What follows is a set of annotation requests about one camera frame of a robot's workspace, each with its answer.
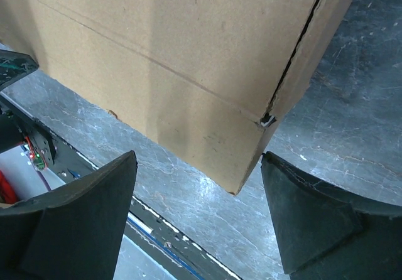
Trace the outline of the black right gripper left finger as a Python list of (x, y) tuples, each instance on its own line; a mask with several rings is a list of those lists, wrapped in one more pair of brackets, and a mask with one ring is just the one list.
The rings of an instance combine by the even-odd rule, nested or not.
[(136, 182), (128, 151), (1, 210), (2, 279), (112, 279)]

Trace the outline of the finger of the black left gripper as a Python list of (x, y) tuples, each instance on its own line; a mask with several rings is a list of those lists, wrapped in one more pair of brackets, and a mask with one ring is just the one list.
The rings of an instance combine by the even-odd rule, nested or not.
[(15, 51), (1, 50), (1, 88), (5, 89), (18, 80), (38, 70), (39, 64), (30, 56)]

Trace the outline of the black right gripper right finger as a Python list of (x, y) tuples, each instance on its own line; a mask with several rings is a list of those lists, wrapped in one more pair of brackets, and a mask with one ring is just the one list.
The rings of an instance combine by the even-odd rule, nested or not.
[(401, 274), (401, 207), (264, 153), (261, 173), (285, 274)]

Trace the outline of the brown cardboard box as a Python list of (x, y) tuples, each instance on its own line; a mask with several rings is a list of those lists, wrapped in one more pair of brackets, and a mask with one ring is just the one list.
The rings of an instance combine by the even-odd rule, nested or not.
[(235, 195), (352, 0), (1, 0), (1, 41)]

